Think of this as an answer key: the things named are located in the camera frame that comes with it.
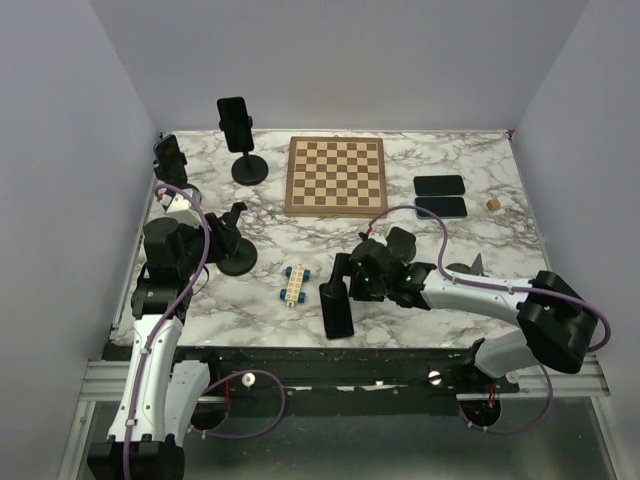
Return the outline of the black stand for pink phone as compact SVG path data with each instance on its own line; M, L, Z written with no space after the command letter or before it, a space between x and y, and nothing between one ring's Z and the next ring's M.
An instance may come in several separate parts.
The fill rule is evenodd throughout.
M258 252L255 245L242 236L237 226L241 213L247 209L244 202L235 202L219 219L221 239L224 241L224 257L217 262L217 267L227 276L244 275L257 263Z

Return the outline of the pink phone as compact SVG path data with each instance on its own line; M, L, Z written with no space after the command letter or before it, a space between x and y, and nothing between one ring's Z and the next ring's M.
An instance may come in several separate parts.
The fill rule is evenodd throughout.
M354 326L345 283L323 283L319 292L326 337L330 340L352 337Z

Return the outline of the black stand with blue phone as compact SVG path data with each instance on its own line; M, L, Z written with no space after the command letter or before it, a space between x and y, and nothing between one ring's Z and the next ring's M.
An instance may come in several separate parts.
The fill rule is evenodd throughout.
M164 160L156 158L153 161L156 178L162 182L177 187L191 195L198 203L201 202L201 191L188 181L185 166L186 156L178 151L175 156L170 156Z

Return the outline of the blue phone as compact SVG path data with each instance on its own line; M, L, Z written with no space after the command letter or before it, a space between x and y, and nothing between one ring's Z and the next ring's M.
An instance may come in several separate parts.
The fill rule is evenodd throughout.
M181 152L178 140L174 134L167 135L154 146L155 159L159 158L160 160L164 160L170 156L175 156L178 151Z

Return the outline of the teal phone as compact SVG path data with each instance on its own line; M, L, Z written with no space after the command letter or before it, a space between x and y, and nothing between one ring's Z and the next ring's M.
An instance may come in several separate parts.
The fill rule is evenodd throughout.
M468 215L462 197L416 197L414 205L429 210L442 219L465 218Z

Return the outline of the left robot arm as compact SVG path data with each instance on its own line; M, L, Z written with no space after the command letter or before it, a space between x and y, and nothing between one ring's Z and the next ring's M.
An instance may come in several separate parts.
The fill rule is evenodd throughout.
M231 258L240 233L215 214L192 227L169 217L143 228L146 261L131 298L134 342L119 409L107 438L89 447L97 479L180 479L184 437L198 393L214 393L220 368L207 360L175 361L175 351L204 267Z

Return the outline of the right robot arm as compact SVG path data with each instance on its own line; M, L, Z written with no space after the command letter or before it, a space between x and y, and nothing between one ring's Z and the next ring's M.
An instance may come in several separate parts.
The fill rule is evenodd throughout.
M353 335L351 301L390 300L402 308L455 310L514 326L469 348L459 371L471 391L535 364L564 374L581 370L598 318L559 275L542 270L530 280L475 280L415 261L415 243L413 235L385 242L364 238L351 253L336 255L330 279L319 287L328 338Z

